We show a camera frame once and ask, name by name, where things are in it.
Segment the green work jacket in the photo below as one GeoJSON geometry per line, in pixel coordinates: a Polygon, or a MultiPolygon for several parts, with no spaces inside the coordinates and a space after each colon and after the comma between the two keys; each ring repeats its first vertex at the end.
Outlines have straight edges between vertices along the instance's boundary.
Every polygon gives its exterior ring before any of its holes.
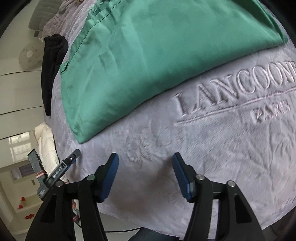
{"type": "Polygon", "coordinates": [[[286,42],[258,1],[96,3],[60,68],[66,120],[87,142],[155,95],[286,42]]]}

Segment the white puffer jacket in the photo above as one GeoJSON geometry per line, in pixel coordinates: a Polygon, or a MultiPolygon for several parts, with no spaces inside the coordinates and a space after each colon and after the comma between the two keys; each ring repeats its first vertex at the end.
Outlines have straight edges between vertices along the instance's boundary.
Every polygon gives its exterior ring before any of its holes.
{"type": "Polygon", "coordinates": [[[50,174],[59,164],[52,129],[46,123],[41,123],[35,127],[33,133],[38,143],[38,154],[42,165],[50,174]]]}

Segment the white wardrobe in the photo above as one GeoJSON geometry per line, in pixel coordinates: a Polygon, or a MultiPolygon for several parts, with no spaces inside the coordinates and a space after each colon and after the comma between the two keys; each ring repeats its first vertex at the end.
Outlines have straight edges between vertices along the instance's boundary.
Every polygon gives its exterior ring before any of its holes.
{"type": "Polygon", "coordinates": [[[1,60],[1,219],[14,235],[26,233],[40,207],[38,182],[27,155],[43,122],[41,68],[1,60]]]}

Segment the lavender embossed bedspread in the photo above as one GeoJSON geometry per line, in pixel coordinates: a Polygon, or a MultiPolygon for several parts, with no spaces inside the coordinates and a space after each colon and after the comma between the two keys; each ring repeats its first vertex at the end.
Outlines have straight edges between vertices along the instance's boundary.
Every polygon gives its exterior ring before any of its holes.
{"type": "Polygon", "coordinates": [[[179,152],[197,173],[235,181],[262,228],[295,208],[295,35],[285,18],[260,1],[287,35],[282,46],[213,68],[141,104],[80,144],[61,97],[52,88],[51,127],[60,158],[81,157],[67,178],[93,173],[112,152],[119,169],[102,213],[177,237],[185,235],[192,205],[172,168],[179,152]]]}

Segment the white round fan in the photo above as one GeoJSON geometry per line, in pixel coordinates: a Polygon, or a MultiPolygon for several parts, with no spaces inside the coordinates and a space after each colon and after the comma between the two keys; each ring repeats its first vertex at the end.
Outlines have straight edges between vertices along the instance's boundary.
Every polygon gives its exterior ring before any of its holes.
{"type": "Polygon", "coordinates": [[[18,56],[18,62],[22,69],[31,69],[43,60],[44,43],[34,41],[27,44],[18,56]]]}

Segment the black folded garment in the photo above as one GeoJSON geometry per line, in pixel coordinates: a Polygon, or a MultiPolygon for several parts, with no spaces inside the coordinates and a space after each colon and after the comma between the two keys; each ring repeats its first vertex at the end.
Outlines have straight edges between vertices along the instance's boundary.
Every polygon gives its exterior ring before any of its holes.
{"type": "Polygon", "coordinates": [[[59,34],[45,37],[44,41],[45,46],[41,71],[42,100],[46,116],[51,116],[54,79],[68,51],[68,41],[59,34]]]}

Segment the grey quilted headboard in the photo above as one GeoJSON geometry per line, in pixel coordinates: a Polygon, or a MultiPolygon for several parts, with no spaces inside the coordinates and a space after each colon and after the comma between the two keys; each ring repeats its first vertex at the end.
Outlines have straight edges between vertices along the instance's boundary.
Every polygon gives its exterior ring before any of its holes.
{"type": "Polygon", "coordinates": [[[29,22],[29,29],[43,31],[44,26],[58,12],[62,0],[40,0],[29,22]]]}

